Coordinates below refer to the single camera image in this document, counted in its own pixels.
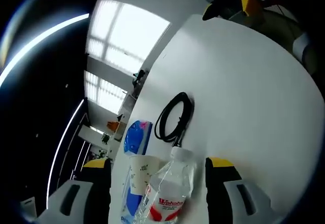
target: plastic water bottle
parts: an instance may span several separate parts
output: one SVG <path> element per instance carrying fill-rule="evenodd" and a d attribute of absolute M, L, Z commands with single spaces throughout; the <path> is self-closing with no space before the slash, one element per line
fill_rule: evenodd
<path fill-rule="evenodd" d="M 193 153 L 173 147 L 172 160 L 152 175 L 133 224 L 173 224 L 193 188 Z"/>

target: coiled cable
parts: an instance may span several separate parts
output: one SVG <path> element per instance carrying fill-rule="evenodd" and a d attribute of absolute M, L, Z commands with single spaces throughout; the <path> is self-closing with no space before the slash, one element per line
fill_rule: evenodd
<path fill-rule="evenodd" d="M 179 118 L 177 126 L 168 135 L 165 133 L 166 123 L 168 116 L 172 109 L 180 102 L 183 102 L 183 112 Z M 190 119 L 192 118 L 194 111 L 194 102 L 187 96 L 185 92 L 180 92 L 176 95 L 162 110 L 158 120 L 154 126 L 154 134 L 158 139 L 161 139 L 167 143 L 173 142 L 173 147 L 182 146 L 182 138 L 187 129 Z M 159 124 L 159 133 L 157 133 L 157 125 Z"/>

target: bottle cap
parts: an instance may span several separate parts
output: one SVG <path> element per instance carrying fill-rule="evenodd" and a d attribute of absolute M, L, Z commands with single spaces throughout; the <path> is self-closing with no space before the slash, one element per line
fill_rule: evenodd
<path fill-rule="evenodd" d="M 181 162 L 190 161 L 193 158 L 193 152 L 188 149 L 173 147 L 171 152 L 171 158 L 177 159 Z"/>

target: white table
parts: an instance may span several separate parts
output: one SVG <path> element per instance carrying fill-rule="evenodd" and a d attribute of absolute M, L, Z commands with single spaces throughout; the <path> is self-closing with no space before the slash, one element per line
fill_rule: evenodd
<path fill-rule="evenodd" d="M 299 62 L 249 28 L 194 15 L 154 63 L 128 126 L 138 119 L 155 123 L 181 91 L 195 100 L 183 147 L 196 154 L 200 165 L 181 223 L 208 223 L 207 156 L 229 159 L 243 178 L 269 195 L 276 211 L 286 214 L 313 173 L 323 131 L 324 101 Z M 169 129 L 181 109 L 171 113 Z M 147 154 L 168 159 L 170 150 L 152 131 Z M 127 170 L 121 144 L 112 172 L 109 223 L 120 223 Z"/>

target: cup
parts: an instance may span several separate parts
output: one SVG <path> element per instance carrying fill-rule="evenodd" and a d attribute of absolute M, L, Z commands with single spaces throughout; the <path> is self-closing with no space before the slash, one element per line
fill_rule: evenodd
<path fill-rule="evenodd" d="M 144 196 L 150 177 L 159 170 L 160 159 L 150 155 L 130 157 L 131 194 Z"/>

